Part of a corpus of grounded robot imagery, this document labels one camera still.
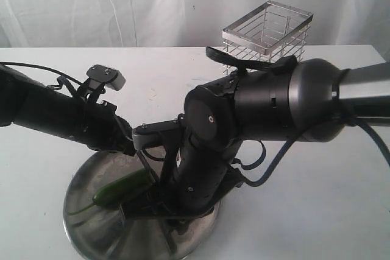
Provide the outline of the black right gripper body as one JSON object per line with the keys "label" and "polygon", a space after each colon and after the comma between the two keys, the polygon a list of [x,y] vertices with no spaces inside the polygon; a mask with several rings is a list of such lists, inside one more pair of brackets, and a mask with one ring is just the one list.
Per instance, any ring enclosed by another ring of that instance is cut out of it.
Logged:
{"label": "black right gripper body", "polygon": [[190,223],[213,212],[217,204],[237,184],[229,165],[241,140],[218,152],[197,141],[185,138],[178,154],[181,162],[173,163],[167,174],[135,199],[121,204],[122,219],[155,219],[179,234]]}

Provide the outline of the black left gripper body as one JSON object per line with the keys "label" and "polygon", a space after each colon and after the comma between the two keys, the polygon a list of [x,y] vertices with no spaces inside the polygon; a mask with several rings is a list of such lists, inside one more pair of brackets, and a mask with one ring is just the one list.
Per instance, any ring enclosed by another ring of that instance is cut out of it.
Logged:
{"label": "black left gripper body", "polygon": [[85,106],[76,128],[76,142],[96,151],[134,156],[132,127],[116,114],[116,109],[107,101]]}

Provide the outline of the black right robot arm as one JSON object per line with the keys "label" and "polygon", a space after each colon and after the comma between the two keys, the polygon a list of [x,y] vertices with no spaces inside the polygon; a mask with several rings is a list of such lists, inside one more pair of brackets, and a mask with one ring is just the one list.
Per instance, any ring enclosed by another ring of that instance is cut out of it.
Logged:
{"label": "black right robot arm", "polygon": [[323,59],[284,57],[254,72],[195,87],[175,120],[133,130],[135,148],[162,146],[160,178],[121,204],[125,220],[176,226],[211,213],[233,188],[263,185],[297,141],[328,142],[347,125],[362,128],[385,159],[374,125],[389,125],[389,64],[340,70]]}

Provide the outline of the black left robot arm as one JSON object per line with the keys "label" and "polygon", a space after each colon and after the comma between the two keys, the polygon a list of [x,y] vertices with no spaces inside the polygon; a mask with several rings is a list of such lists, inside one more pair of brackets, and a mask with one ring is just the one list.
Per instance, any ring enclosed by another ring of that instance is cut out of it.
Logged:
{"label": "black left robot arm", "polygon": [[25,128],[85,144],[92,150],[134,156],[129,123],[111,103],[59,93],[8,66],[1,66],[1,126]]}

